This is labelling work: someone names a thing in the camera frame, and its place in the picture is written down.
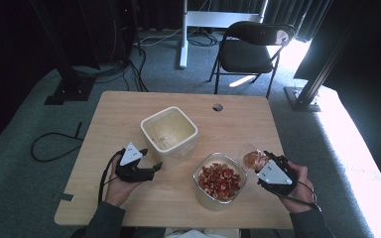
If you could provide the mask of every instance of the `table hole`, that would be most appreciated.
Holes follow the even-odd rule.
[[[215,103],[214,105],[212,105],[212,109],[213,109],[214,111],[222,111],[223,107],[222,107],[221,104],[219,104],[219,103]]]

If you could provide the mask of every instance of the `black chair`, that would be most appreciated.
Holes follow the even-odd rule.
[[[211,81],[216,74],[214,94],[218,92],[221,74],[255,75],[256,77],[251,81],[253,83],[262,73],[272,71],[266,95],[268,98],[280,61],[280,52],[294,36],[295,30],[290,25],[249,21],[232,24],[224,33],[208,80]],[[267,46],[279,46],[279,49],[270,56]]]

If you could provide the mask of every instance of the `person's left hand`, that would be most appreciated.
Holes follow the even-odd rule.
[[[127,182],[123,181],[119,178],[115,179],[117,177],[116,175],[116,165],[119,163],[120,156],[117,156],[111,165],[111,175],[110,180],[111,182],[108,184],[106,197],[104,199],[105,202],[114,205],[114,206],[120,206],[123,204],[123,202],[128,199],[131,192],[142,182]]]

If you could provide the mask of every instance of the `white desk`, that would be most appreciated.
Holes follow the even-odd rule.
[[[200,12],[188,11],[188,0],[184,0],[184,34],[180,67],[186,68],[188,61],[188,27],[228,28],[231,24],[240,21],[263,21],[268,0],[263,1],[259,14],[227,13],[227,12]]]

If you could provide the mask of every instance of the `black cable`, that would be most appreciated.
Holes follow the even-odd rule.
[[[113,160],[121,155],[123,156],[123,154],[125,153],[125,149],[122,149],[121,151],[118,151],[116,152],[113,157],[109,160],[109,162],[107,163],[107,166],[106,166],[106,169],[104,170],[103,172],[103,175],[101,175],[101,180],[100,180],[100,187],[98,188],[98,204],[100,204],[100,202],[102,201],[103,199],[103,189],[104,189],[104,186],[107,184],[107,182],[104,182],[106,180],[106,177],[107,177],[107,172],[110,168],[110,165],[113,163]]]
[[[103,77],[103,76],[112,76],[119,74],[122,72],[128,64],[125,64],[123,61],[118,61],[114,67],[107,69],[107,70],[100,70],[97,72],[86,72],[79,69],[74,69],[77,75],[83,76],[83,77]]]
[[[140,51],[142,53],[142,56],[143,56],[143,60],[141,62],[141,65],[138,69],[133,62],[130,61],[130,64],[132,65],[132,67],[135,70],[135,73],[138,76],[138,82],[135,80],[138,91],[144,91],[144,89],[145,89],[148,92],[149,90],[148,90],[147,86],[145,85],[144,80],[142,79],[142,76],[141,76],[142,69],[144,67],[145,61],[147,60],[147,54],[145,53],[144,50],[139,49],[139,48],[137,48],[137,49],[138,49],[138,51]]]
[[[113,181],[113,180],[115,180],[115,179],[118,179],[118,178],[119,178],[119,177],[112,178],[111,180],[105,182],[104,185],[106,185],[106,184],[110,183],[111,181]]]
[[[209,40],[209,43],[202,43],[202,42],[192,40],[194,38],[206,38]],[[163,41],[181,41],[182,36],[170,36],[167,38],[163,37],[162,39],[163,39]],[[154,37],[154,38],[149,38],[149,39],[143,39],[140,41],[142,43],[146,42],[146,41],[148,41],[148,42],[159,42],[160,38]],[[220,43],[220,41],[218,40],[218,38],[216,36],[208,34],[208,33],[191,33],[191,34],[188,34],[188,42],[190,44],[198,46],[198,47],[213,47],[213,46],[216,46]]]
[[[279,197],[282,197],[282,198],[285,198],[287,200],[290,200],[290,201],[293,201],[293,202],[297,202],[297,203],[300,203],[300,204],[303,204],[303,205],[306,205],[306,206],[309,206],[313,209],[317,209],[317,210],[321,210],[320,207],[317,205],[317,196],[316,194],[314,193],[313,190],[311,190],[307,185],[305,185],[304,183],[298,181],[298,183],[304,185],[305,187],[307,187],[311,192],[312,194],[314,195],[314,202],[306,202],[306,201],[303,201],[303,200],[299,200],[299,199],[296,199],[296,198],[293,198],[293,197],[290,197],[290,196],[287,196],[287,195],[282,195],[272,189],[269,189],[267,187],[264,187],[265,189],[267,189],[269,192],[279,196]]]
[[[39,137],[38,139],[36,139],[36,140],[33,142],[32,146],[31,146],[30,154],[32,155],[33,160],[38,161],[38,162],[44,162],[44,163],[46,163],[46,162],[52,162],[52,161],[58,160],[58,159],[60,159],[60,158],[63,158],[63,157],[65,157],[66,155],[68,155],[68,154],[70,154],[70,153],[72,153],[72,152],[78,150],[79,148],[81,148],[82,145],[77,146],[77,147],[75,147],[75,148],[73,148],[73,149],[71,149],[71,150],[69,150],[69,151],[67,151],[67,152],[65,152],[65,153],[63,153],[63,154],[61,154],[61,155],[58,155],[58,156],[56,156],[56,157],[54,157],[54,158],[47,159],[47,160],[38,158],[38,157],[36,156],[36,154],[34,153],[34,149],[35,149],[35,147],[36,147],[36,144],[37,144],[40,140],[42,140],[43,138],[48,137],[48,136],[50,136],[50,135],[57,135],[57,136],[67,137],[67,138],[70,138],[70,139],[75,139],[75,140],[78,140],[78,141],[83,141],[83,139],[77,138],[77,134],[78,134],[77,132],[78,132],[78,129],[76,130],[76,134],[75,134],[74,137],[73,137],[73,136],[70,136],[70,135],[63,134],[63,133],[58,133],[58,132],[50,132],[50,133],[46,133],[46,134],[42,135],[41,137]]]
[[[113,77],[113,78],[108,79],[108,80],[106,80],[106,81],[95,81],[94,84],[104,84],[104,83],[109,83],[109,82],[112,82],[112,81],[114,81],[114,80],[117,80],[117,79],[121,78],[121,77],[124,76],[124,75],[125,75],[125,72],[122,71],[122,72],[120,73],[120,75],[118,75],[118,76],[116,76],[116,77]]]
[[[122,77],[123,77],[123,81],[126,84],[126,90],[129,91],[130,90],[130,88],[129,88],[129,82],[128,82],[128,80],[126,80],[125,73],[123,73]]]

